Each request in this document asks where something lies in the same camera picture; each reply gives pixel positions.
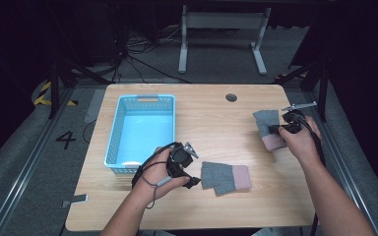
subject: forearm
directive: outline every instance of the forearm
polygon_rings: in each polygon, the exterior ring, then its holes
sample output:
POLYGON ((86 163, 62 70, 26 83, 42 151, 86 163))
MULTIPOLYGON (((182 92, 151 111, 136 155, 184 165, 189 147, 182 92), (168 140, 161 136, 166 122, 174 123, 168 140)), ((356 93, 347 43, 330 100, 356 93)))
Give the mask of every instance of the forearm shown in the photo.
POLYGON ((324 235, 374 235, 360 209, 321 163, 301 165, 324 235))
POLYGON ((131 192, 111 217, 100 235, 135 236, 146 206, 146 200, 131 192))

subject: wearable hand device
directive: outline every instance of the wearable hand device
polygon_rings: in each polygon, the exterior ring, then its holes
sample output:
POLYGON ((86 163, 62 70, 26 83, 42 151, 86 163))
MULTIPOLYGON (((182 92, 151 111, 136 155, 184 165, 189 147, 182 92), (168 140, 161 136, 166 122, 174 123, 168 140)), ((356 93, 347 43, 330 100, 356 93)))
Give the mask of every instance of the wearable hand device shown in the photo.
POLYGON ((192 156, 199 158, 199 155, 193 150, 192 146, 188 143, 184 146, 182 143, 174 142, 169 145, 166 145, 156 151, 152 156, 150 156, 142 165, 139 166, 136 174, 134 175, 131 186, 134 188, 137 181, 140 177, 143 176, 143 173, 146 169, 150 168, 154 164, 164 163, 164 162, 155 162, 151 165, 147 165, 153 158, 155 158, 158 154, 164 151, 167 148, 173 147, 173 150, 170 152, 170 156, 167 159, 166 170, 169 176, 165 177, 164 179, 160 180, 156 183, 156 186, 161 186, 170 181, 171 178, 178 178, 182 176, 189 177, 189 182, 183 185, 188 189, 192 188, 193 186, 197 185, 201 179, 197 177, 192 177, 187 174, 183 169, 188 167, 190 163, 193 162, 192 156))

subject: table top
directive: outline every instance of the table top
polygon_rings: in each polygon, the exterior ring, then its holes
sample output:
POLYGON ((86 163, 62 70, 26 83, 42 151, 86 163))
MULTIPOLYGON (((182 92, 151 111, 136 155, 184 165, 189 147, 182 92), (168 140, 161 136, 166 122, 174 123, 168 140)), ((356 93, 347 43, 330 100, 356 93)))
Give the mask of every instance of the table top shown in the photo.
POLYGON ((131 177, 117 177, 104 157, 118 97, 174 94, 176 141, 190 142, 200 154, 185 171, 201 176, 202 161, 247 165, 252 188, 217 197, 201 183, 177 188, 147 209, 141 229, 237 228, 311 225, 314 207, 297 159, 288 148, 267 151, 252 113, 289 106, 280 86, 112 85, 106 89, 66 227, 101 230, 131 190, 131 177), (235 94, 237 100, 225 96, 235 94))

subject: basket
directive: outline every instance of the basket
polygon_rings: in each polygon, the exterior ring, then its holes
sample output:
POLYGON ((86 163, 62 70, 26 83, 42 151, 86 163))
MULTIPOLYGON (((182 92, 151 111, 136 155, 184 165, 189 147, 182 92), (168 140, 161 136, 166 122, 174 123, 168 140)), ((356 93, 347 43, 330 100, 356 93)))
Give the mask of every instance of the basket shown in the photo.
POLYGON ((122 95, 116 106, 105 166, 115 174, 134 174, 157 147, 174 142, 174 134, 174 95, 122 95))

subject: person's right hand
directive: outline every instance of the person's right hand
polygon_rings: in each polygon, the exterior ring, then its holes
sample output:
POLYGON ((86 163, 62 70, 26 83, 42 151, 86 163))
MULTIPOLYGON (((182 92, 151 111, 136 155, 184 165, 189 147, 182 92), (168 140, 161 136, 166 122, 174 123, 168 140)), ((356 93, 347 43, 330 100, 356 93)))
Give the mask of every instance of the person's right hand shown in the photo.
MULTIPOLYGON (((312 130, 321 139, 321 133, 312 117, 307 116, 305 118, 312 130)), ((280 127, 279 133, 286 141, 292 154, 296 156, 301 164, 314 165, 321 163, 317 148, 315 147, 311 133, 308 131, 308 129, 303 127, 300 132, 291 134, 285 128, 280 127)))

